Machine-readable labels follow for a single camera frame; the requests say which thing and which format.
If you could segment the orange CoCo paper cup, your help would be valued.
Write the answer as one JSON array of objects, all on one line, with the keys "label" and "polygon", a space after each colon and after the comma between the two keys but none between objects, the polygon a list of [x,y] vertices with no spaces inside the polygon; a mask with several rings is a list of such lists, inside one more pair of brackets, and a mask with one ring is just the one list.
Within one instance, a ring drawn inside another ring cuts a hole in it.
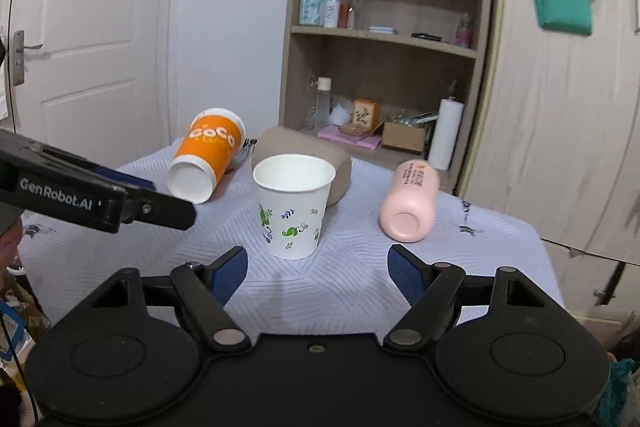
[{"label": "orange CoCo paper cup", "polygon": [[170,193],[195,205],[207,202],[245,138],[244,122],[232,110],[214,107],[198,113],[169,164]]}]

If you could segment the white pump bottle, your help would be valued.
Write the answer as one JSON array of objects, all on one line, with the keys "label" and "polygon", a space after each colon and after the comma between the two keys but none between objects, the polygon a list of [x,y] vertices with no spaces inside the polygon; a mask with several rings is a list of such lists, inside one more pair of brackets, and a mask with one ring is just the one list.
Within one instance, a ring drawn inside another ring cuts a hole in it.
[{"label": "white pump bottle", "polygon": [[342,0],[323,0],[323,27],[337,28]]}]

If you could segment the white door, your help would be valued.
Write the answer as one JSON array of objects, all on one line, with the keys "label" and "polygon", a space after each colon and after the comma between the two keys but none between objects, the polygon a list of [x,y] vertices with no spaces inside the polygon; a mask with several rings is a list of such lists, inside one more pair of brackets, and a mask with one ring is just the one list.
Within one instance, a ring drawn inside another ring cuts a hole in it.
[{"label": "white door", "polygon": [[13,131],[108,167],[168,139],[160,0],[4,0]]}]

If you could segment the white floral paper cup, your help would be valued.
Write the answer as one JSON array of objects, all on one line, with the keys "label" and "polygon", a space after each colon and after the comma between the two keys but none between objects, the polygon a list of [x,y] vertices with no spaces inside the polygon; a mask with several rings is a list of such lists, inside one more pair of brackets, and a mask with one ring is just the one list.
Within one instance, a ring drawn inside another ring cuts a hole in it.
[{"label": "white floral paper cup", "polygon": [[262,236],[270,254],[284,260],[318,248],[335,168],[302,154],[268,157],[253,169]]}]

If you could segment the white tablecloth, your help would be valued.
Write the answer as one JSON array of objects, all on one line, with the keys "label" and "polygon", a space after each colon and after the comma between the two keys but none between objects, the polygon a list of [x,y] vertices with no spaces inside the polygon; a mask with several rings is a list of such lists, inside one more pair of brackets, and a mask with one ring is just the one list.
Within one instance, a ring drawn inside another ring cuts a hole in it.
[{"label": "white tablecloth", "polygon": [[[209,265],[244,246],[248,271],[226,311],[252,339],[271,334],[375,332],[382,338],[408,311],[388,276],[393,242],[378,227],[393,171],[355,159],[346,195],[326,210],[317,251],[283,260],[267,251],[250,165],[226,176],[220,191],[198,208],[189,231],[131,223],[101,233],[40,215],[25,219],[20,257],[44,314],[52,323],[115,271],[137,268],[166,275],[194,261]],[[472,275],[518,268],[564,308],[552,265],[528,223],[438,193],[436,222],[424,241],[407,245],[430,265],[448,261]]]}]

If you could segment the wooden shelf unit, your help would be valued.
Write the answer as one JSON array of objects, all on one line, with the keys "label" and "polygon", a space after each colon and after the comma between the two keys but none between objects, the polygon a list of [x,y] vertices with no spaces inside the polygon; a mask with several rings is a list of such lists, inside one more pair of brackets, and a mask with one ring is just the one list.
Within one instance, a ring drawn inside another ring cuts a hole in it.
[{"label": "wooden shelf unit", "polygon": [[[288,0],[280,125],[310,127],[319,77],[332,79],[339,98],[419,114],[451,98],[464,111],[450,167],[440,179],[446,192],[457,192],[474,131],[491,1],[354,0],[355,23],[347,29],[299,25],[300,0]],[[472,17],[469,49],[454,43],[464,13]]]}]

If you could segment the small cardboard box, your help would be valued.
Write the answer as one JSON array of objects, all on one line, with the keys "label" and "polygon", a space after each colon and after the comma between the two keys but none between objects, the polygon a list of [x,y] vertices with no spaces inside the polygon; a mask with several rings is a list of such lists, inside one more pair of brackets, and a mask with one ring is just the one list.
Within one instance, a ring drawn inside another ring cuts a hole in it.
[{"label": "small cardboard box", "polygon": [[425,128],[386,121],[383,126],[381,144],[393,150],[405,150],[406,152],[421,154],[424,151],[426,135],[427,130]]}]

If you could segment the pink notebook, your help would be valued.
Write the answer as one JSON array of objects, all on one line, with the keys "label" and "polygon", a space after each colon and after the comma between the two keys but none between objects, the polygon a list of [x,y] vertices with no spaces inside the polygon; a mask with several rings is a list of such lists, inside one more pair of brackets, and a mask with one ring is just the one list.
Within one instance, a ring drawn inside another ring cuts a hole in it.
[{"label": "pink notebook", "polygon": [[341,132],[339,127],[328,126],[317,132],[319,139],[328,140],[343,145],[351,145],[363,148],[363,150],[376,150],[382,143],[382,136],[370,134],[357,136]]}]

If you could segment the clear bottle beige cap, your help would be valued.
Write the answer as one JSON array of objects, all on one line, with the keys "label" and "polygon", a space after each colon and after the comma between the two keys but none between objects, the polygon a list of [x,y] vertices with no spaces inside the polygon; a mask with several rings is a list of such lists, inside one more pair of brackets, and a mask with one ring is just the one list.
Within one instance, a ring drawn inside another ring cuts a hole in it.
[{"label": "clear bottle beige cap", "polygon": [[317,81],[316,110],[314,111],[314,129],[322,130],[329,126],[331,114],[332,79],[319,77]]}]

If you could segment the beige ceramic mug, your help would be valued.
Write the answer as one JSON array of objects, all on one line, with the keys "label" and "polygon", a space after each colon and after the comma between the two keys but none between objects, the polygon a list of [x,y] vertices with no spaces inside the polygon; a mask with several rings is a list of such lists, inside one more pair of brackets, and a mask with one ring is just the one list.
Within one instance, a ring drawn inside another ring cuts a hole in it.
[{"label": "beige ceramic mug", "polygon": [[281,154],[314,156],[326,160],[334,167],[336,176],[330,188],[329,206],[337,204],[350,187],[352,158],[339,145],[300,131],[272,127],[257,140],[252,155],[252,167],[255,168],[268,157]]}]

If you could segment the pink cup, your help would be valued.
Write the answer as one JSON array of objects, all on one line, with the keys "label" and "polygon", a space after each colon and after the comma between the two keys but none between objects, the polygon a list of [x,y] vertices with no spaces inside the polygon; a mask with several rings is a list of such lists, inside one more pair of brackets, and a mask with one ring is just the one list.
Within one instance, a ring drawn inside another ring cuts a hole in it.
[{"label": "pink cup", "polygon": [[395,171],[378,223],[399,243],[416,243],[431,232],[436,219],[439,175],[423,159],[403,162]]}]

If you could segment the yellow floral box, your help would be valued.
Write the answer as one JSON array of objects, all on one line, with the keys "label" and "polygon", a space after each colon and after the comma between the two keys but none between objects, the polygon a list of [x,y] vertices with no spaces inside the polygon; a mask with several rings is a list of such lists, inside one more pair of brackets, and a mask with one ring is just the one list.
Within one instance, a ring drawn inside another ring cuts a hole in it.
[{"label": "yellow floral box", "polygon": [[373,130],[380,119],[380,106],[378,103],[358,98],[354,102],[352,111],[352,123],[358,128],[367,131]]}]

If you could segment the teal white jar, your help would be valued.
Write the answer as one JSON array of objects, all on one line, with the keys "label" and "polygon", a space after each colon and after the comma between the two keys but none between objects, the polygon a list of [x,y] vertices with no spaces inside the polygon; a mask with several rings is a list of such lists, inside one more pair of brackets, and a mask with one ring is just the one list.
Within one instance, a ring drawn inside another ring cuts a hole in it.
[{"label": "teal white jar", "polygon": [[302,26],[322,27],[324,0],[300,0],[298,23]]}]

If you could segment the pink small bottle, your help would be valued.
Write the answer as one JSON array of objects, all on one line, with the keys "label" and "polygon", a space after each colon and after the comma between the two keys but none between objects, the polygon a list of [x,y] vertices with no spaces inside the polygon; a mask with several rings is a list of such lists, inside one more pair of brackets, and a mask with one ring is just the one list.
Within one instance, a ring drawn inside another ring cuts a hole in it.
[{"label": "pink small bottle", "polygon": [[462,48],[469,49],[472,43],[472,17],[469,13],[464,13],[456,30],[454,43]]}]

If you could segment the white paper towel roll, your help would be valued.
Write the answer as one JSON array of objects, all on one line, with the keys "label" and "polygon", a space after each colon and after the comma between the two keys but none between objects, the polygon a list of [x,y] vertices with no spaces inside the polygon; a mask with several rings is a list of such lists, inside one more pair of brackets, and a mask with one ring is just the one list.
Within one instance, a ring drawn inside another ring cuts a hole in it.
[{"label": "white paper towel roll", "polygon": [[440,101],[433,140],[427,156],[428,163],[434,169],[442,171],[449,169],[463,111],[464,105],[451,98],[443,98]]}]

